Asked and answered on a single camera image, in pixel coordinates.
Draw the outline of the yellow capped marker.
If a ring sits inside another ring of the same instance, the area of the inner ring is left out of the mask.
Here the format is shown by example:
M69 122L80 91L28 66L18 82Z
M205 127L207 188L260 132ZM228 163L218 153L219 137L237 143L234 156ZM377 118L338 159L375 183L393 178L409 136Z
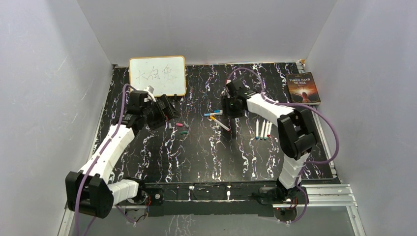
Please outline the yellow capped marker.
M225 129L226 131L230 131L230 128L228 126L226 126L225 124L223 124L222 122L220 122L218 119L216 119L214 116L210 116L209 117L211 120L213 120L215 123L217 123L218 125L220 125L223 129Z

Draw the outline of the red white marker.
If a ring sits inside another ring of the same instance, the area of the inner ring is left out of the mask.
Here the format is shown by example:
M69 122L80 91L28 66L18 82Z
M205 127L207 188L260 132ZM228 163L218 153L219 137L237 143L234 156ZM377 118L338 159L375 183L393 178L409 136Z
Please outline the red white marker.
M271 134L271 127L272 127L272 122L268 123L268 129L267 129L267 137L270 137Z

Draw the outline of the pink capped marker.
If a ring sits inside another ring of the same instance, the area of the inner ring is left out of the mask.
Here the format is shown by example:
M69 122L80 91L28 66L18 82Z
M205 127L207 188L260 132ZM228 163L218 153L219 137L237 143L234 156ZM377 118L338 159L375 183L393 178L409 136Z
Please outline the pink capped marker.
M259 120L256 120L255 139L259 140Z

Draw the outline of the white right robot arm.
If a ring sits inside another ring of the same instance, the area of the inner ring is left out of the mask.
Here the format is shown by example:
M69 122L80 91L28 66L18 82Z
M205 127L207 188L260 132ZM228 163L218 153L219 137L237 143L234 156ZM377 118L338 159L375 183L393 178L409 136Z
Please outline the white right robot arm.
M264 93L247 88L240 79L227 80L227 93L221 96L222 109L230 118L240 118L245 112L255 113L278 129L280 150L284 153L282 170L276 189L270 194L288 204L300 190L301 173L312 148L318 142L318 133L309 109L290 108L271 100Z

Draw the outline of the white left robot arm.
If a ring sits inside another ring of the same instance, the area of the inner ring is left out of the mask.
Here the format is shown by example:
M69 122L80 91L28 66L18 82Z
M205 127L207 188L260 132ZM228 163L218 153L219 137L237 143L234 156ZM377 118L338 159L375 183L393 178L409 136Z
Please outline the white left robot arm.
M111 172L140 130L145 126L158 129L178 118L179 112L167 95L154 97L149 90L133 90L124 101L121 115L96 152L83 167L65 178L68 208L74 213L105 218L113 206L123 201L129 199L140 205L147 198L143 180L125 177L110 184Z

